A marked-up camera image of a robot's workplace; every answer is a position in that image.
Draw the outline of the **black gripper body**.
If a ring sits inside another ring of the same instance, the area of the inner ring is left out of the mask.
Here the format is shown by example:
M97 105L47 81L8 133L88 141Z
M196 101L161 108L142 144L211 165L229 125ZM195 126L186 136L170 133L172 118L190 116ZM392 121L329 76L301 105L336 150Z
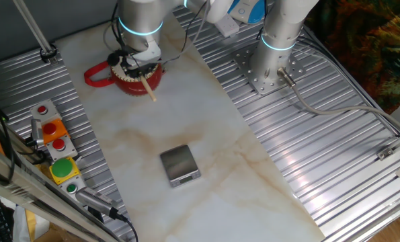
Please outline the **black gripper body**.
M152 64L143 65L141 67L136 67L134 69L129 69L129 73L148 73L152 70Z

